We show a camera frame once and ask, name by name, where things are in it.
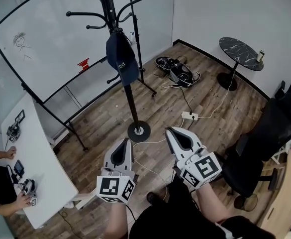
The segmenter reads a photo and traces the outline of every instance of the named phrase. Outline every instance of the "black shoe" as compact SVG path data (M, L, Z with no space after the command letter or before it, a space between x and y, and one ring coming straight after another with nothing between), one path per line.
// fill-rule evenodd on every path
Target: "black shoe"
M166 204L158 195L156 195L153 192L149 192L146 195L146 200L153 206L161 205L161 204Z

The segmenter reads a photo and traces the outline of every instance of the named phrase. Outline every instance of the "power strip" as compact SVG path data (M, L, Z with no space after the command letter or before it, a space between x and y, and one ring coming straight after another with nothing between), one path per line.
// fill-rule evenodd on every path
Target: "power strip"
M182 112L182 118L187 119L187 120L193 120L193 116L194 116L194 120L198 120L198 114L190 114L188 112Z

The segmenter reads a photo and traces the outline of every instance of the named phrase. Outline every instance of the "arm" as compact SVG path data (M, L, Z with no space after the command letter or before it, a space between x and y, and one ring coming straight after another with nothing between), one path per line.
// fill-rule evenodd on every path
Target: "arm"
M9 158L13 159L16 154L16 147L12 146L8 151L0 151L0 159Z
M110 218L104 232L104 239L121 239L127 233L125 204L112 204Z
M209 183L197 189L196 194L200 211L209 221L221 223L231 217L230 212L216 196Z
M0 215L10 216L28 206L31 206L30 197L25 195L24 192L20 192L15 202L7 205L0 205Z

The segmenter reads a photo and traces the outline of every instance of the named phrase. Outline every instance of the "black marble tabletop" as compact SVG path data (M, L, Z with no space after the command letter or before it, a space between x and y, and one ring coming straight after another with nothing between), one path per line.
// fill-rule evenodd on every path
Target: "black marble tabletop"
M242 41L223 37L219 46L230 58L250 70L261 71L264 68L264 63L256 60L258 53Z

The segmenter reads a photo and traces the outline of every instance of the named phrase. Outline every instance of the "black baseboard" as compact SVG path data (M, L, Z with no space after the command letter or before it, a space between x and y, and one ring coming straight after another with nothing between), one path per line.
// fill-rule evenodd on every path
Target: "black baseboard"
M199 53L205 55L206 57L216 61L218 64L222 65L223 67L227 68L228 70L232 71L233 69L225 64L223 61L221 61L220 59L214 57L213 55L210 55L209 53L207 53L206 51L203 51L199 48L197 48L194 45L189 44L188 42L184 42L183 40L177 39L175 42L173 42L173 46L176 45L177 43L181 43L193 50L198 51ZM240 79L242 79L244 82L248 83L253 89L257 90L259 92L260 95L262 95L265 99L269 100L270 97L267 96L267 94L265 94L261 89L259 89L255 84L253 84L250 80L248 80L245 76L243 76L242 74L238 73L237 71L235 72L235 75L237 75Z

